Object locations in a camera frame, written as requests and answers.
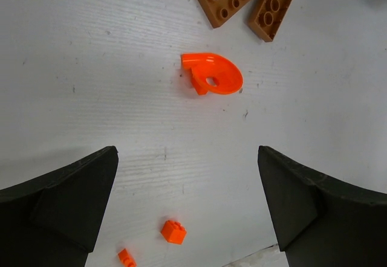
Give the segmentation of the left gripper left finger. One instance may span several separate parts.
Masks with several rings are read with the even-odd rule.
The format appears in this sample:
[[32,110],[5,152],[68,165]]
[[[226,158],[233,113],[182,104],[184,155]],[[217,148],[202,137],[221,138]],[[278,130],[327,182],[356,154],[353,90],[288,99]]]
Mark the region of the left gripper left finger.
[[85,266],[119,163],[114,146],[1,190],[1,266]]

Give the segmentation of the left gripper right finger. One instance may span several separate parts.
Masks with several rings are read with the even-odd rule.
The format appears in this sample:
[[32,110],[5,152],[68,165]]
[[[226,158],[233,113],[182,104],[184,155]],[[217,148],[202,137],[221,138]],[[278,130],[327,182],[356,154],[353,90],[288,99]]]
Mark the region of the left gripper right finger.
[[258,168],[289,266],[386,266],[386,194],[306,167],[269,146]]

